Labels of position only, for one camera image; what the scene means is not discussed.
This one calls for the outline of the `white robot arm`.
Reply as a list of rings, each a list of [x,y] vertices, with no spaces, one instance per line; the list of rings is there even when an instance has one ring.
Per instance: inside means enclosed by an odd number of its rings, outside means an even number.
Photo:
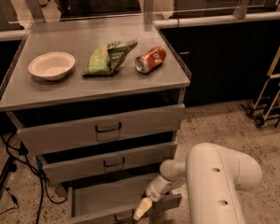
[[[161,164],[133,218],[140,219],[167,192],[186,185],[191,224],[246,224],[237,192],[256,188],[261,179],[262,170],[253,157],[201,143],[184,161],[166,160]]]

